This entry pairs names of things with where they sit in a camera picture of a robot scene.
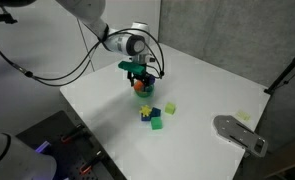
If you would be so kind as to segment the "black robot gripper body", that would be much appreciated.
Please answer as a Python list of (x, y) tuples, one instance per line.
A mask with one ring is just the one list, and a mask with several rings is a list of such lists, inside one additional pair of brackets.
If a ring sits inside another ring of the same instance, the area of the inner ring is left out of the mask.
[(130, 79), (135, 79), (138, 81), (141, 81), (144, 84), (145, 80), (149, 79), (149, 76), (152, 74), (149, 73), (143, 73), (142, 75), (134, 74), (131, 72), (127, 72), (127, 79), (130, 81)]

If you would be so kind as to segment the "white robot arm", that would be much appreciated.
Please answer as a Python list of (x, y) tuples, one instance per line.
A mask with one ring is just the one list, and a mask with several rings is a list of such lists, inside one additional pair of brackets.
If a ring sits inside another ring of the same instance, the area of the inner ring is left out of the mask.
[[(130, 56), (135, 65), (147, 63), (151, 35), (145, 23), (134, 22), (129, 29), (110, 29), (101, 18), (105, 0), (55, 0), (79, 19), (104, 48)], [(0, 180), (53, 180), (57, 161), (37, 152), (8, 133), (0, 133)]]

